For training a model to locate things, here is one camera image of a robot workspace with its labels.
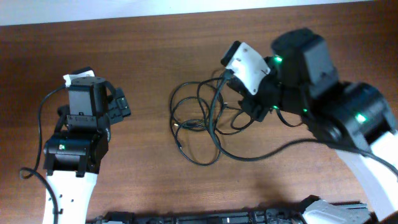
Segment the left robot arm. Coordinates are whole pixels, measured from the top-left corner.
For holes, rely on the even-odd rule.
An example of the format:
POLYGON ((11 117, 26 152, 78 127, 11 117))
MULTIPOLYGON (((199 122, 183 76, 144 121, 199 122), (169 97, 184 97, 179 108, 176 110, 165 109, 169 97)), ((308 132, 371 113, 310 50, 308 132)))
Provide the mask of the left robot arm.
POLYGON ((121 88, 100 77, 74 78, 69 104, 44 147, 46 191, 44 223, 84 223, 111 125, 131 115, 121 88))

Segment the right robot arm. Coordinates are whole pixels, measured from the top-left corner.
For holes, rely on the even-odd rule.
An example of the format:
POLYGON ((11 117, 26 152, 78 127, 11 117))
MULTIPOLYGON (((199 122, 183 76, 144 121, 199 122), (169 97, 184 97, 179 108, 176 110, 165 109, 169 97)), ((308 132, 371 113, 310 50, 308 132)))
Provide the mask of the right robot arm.
POLYGON ((397 119, 382 93, 342 82, 325 39, 308 28, 276 38, 263 57, 235 41, 221 59, 228 86, 256 121, 271 110, 300 116, 312 141, 334 149, 362 185, 381 223, 397 222, 397 119))

